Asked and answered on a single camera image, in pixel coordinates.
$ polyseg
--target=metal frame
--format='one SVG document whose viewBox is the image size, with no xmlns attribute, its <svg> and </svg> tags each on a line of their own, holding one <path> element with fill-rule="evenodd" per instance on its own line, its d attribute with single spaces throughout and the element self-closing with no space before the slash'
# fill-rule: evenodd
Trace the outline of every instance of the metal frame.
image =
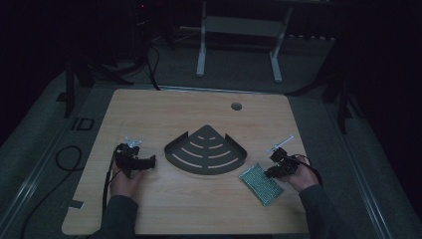
<svg viewBox="0 0 422 239">
<path fill-rule="evenodd" d="M 201 20 L 201 46 L 199 49 L 198 66 L 196 68 L 196 76 L 203 77 L 205 74 L 205 58 L 206 58 L 206 44 L 205 36 L 207 32 L 219 32 L 229 34 L 243 34 L 276 37 L 276 47 L 270 51 L 270 61 L 273 69 L 274 81 L 280 83 L 282 74 L 278 55 L 285 38 L 286 29 L 292 16 L 293 8 L 287 10 L 285 19 L 280 21 L 265 21 L 265 20 L 252 20 L 241 18 L 227 18 L 207 16 L 206 1 L 202 2 L 202 20 Z"/>
</svg>

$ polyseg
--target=wooden surface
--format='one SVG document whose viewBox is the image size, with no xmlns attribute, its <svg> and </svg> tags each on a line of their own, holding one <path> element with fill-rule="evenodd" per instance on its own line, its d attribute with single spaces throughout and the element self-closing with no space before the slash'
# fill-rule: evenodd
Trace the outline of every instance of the wooden surface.
<svg viewBox="0 0 422 239">
<path fill-rule="evenodd" d="M 232 103 L 242 109 L 234 111 Z M 247 151 L 245 164 L 220 175 L 182 171 L 165 158 L 164 147 L 189 131 L 210 124 Z M 288 137 L 289 154 L 305 153 L 289 101 L 284 96 L 117 90 L 107 109 L 74 195 L 85 202 L 69 208 L 63 232 L 94 233 L 100 228 L 103 187 L 114 148 L 124 137 L 141 139 L 140 157 L 157 156 L 138 193 L 136 234 L 275 234 L 308 232 L 298 194 L 286 183 L 283 194 L 264 207 L 239 179 L 259 162 L 273 166 L 266 150 Z"/>
</svg>

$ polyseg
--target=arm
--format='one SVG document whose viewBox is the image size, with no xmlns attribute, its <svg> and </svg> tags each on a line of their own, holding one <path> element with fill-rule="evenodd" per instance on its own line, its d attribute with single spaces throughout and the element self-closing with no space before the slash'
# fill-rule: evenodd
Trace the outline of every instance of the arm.
<svg viewBox="0 0 422 239">
<path fill-rule="evenodd" d="M 299 196 L 307 213 L 311 238 L 356 238 L 353 230 L 338 215 L 322 186 L 310 186 Z"/>
<path fill-rule="evenodd" d="M 135 194 L 143 171 L 133 178 L 128 178 L 114 163 L 112 173 L 113 180 L 109 185 L 111 198 L 103 216 L 102 226 L 91 238 L 135 238 L 134 222 L 138 207 Z"/>
<path fill-rule="evenodd" d="M 338 215 L 325 194 L 317 177 L 307 167 L 300 165 L 295 174 L 281 178 L 299 193 L 307 214 L 311 238 L 355 238 L 353 230 Z"/>
</svg>

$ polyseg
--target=gray floor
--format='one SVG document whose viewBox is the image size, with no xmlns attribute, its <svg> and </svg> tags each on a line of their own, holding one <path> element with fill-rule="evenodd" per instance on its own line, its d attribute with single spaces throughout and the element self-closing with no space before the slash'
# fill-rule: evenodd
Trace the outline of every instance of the gray floor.
<svg viewBox="0 0 422 239">
<path fill-rule="evenodd" d="M 205 76 L 197 78 L 198 49 L 178 47 L 175 51 L 157 44 L 159 65 L 157 82 L 163 89 L 177 87 L 228 91 L 283 94 L 310 83 L 332 42 L 304 41 L 289 38 L 279 57 L 284 80 L 273 81 L 268 53 L 265 51 L 207 51 Z M 151 62 L 156 54 L 151 51 Z M 135 82 L 131 88 L 150 88 L 144 71 L 124 76 Z M 11 221 L 10 238 L 19 238 L 23 223 L 37 204 L 58 184 L 67 172 L 55 163 L 56 153 L 69 145 L 81 148 L 80 165 L 84 165 L 94 144 L 107 104 L 115 89 L 113 83 L 98 78 L 92 89 L 77 88 L 77 107 L 69 119 L 64 119 L 65 105 L 56 97 L 64 90 L 64 75 L 58 76 L 46 88 L 26 118 L 0 148 L 0 212 L 8 211 L 18 191 L 30 185 L 26 178 L 33 168 L 45 163 L 42 179 L 34 186 L 31 200 Z M 421 224 L 411 208 L 392 169 L 365 119 L 347 119 L 347 135 L 335 124 L 336 103 L 326 105 L 320 99 L 323 88 L 301 97 L 290 98 L 295 119 L 308 156 L 320 171 L 324 188 L 339 213 L 355 230 L 358 238 L 422 238 Z M 76 118 L 94 120 L 92 130 L 72 130 Z M 72 149 L 60 154 L 60 163 L 72 168 L 79 155 Z M 26 227 L 26 238 L 73 238 L 61 232 L 61 225 L 72 199 L 81 172 L 74 172 L 45 200 Z M 275 238 L 309 238 L 308 234 L 274 235 Z"/>
</svg>

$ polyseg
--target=hand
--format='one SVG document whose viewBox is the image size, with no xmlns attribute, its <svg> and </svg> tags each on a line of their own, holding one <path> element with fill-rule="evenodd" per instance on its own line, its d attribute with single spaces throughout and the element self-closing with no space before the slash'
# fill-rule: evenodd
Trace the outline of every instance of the hand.
<svg viewBox="0 0 422 239">
<path fill-rule="evenodd" d="M 306 162 L 303 156 L 298 156 L 298 160 Z M 317 176 L 306 166 L 299 165 L 295 174 L 284 176 L 280 178 L 283 182 L 288 182 L 297 191 L 301 192 L 307 187 L 319 184 Z"/>
<path fill-rule="evenodd" d="M 139 182 L 144 175 L 144 171 L 139 171 L 132 178 L 128 178 L 126 174 L 120 171 L 114 162 L 112 164 L 112 175 L 114 176 L 114 179 L 109 185 L 110 195 L 122 195 L 136 201 L 134 197 L 136 195 Z"/>
</svg>

